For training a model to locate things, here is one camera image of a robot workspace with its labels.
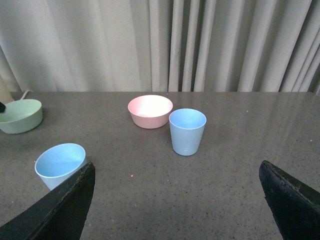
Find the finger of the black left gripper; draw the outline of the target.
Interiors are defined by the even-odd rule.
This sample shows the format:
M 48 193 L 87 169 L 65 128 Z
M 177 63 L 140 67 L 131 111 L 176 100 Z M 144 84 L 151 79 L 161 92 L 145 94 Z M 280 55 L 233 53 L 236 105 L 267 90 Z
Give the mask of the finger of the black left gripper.
M 5 104 L 3 104 L 2 102 L 0 102 L 0 113 L 4 113 L 5 110 L 6 110 Z

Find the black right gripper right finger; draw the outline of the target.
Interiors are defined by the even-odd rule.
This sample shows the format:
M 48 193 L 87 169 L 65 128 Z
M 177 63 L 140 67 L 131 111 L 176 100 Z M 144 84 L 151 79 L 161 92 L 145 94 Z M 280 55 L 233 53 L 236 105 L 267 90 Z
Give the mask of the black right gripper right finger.
M 264 160 L 259 180 L 284 240 L 320 238 L 320 193 Z

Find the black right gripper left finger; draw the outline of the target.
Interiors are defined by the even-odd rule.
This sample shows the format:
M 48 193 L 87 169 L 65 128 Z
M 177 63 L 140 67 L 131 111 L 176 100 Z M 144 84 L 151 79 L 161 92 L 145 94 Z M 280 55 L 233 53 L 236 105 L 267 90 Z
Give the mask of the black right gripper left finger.
M 2 240 L 78 240 L 91 206 L 96 169 L 85 164 L 27 210 L 1 226 Z

